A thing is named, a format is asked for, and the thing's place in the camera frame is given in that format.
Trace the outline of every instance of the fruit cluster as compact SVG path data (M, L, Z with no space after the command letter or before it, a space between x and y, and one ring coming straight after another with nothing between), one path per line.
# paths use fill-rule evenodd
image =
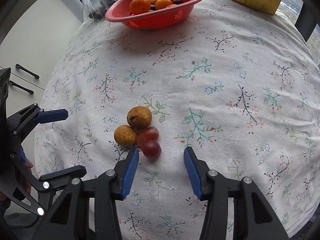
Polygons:
M153 12L182 4L182 0L132 0L129 5L130 15Z
M127 115L127 122L130 126L120 125L114 132L115 141L126 147L137 143L145 157L157 159L161 154L161 147L156 142L159 131L155 127L149 127L151 121L152 114L148 108L145 106L132 108Z

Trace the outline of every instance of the blue gripper pad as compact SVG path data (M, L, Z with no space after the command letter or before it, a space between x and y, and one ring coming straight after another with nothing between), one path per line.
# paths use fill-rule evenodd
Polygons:
M40 112L35 121L38 123L49 123L63 121L68 118L68 111L66 109L52 110L46 112Z
M189 148L190 147L188 147L184 150L184 155L183 155L184 165L185 165L187 172L188 172L188 176L189 176L189 180L190 180L190 183L192 186L193 193L198 197L198 199L202 199L203 192L201 189L201 179L200 179L200 176L199 176L198 171L196 169L196 165L194 163L194 160L190 155L191 153L189 152Z
M125 199L126 196L129 195L132 182L136 174L137 166L139 163L139 151L137 148L134 149L133 155L128 161L129 163L127 164L127 170L125 171L123 176L123 185L120 193L123 199Z

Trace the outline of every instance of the basket rim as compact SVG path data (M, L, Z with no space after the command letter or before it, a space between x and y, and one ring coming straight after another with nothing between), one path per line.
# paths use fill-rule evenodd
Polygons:
M202 1L202 0L190 0L190 1L182 3L182 4L178 4L177 6L173 6L171 8L165 8L165 9L161 9L161 10L157 10L157 11L154 11L154 12L142 13L142 14L133 15L133 16L126 16L126 17L114 17L112 15L114 9L121 3L121 0L118 0L117 2L115 2L107 10L107 12L105 14L105 19L107 21L109 21L109 22L123 22L123 21L138 20L138 19L147 18L147 17L159 15L159 14L164 14L164 13L170 12L170 11L175 11L175 10L178 10L179 8L183 8L183 7L186 7L188 5L194 5L194 4L196 4L196 3L200 2L200 1Z

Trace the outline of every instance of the floral tablecloth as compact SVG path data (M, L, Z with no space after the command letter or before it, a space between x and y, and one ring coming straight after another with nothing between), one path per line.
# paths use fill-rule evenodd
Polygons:
M302 36L232 0L203 0L186 21L159 31L85 23L46 88L45 110L69 118L38 126L39 175L73 165L92 179L125 158L113 131L148 107L162 155L141 154L132 192L117 203L124 239L198 239L206 203L183 163L192 146L227 178L251 177L294 235L319 202L320 73ZM93 227L91 205L91 228ZM227 239L233 233L229 201Z

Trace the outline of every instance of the red plastic basket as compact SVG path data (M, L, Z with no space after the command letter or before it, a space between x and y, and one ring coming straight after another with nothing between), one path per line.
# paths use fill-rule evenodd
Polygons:
M134 29L162 29L186 19L194 5L201 0L182 0L184 3L177 6L134 16L130 16L129 4L131 1L119 0L115 2L106 12L105 19L109 22L121 22Z

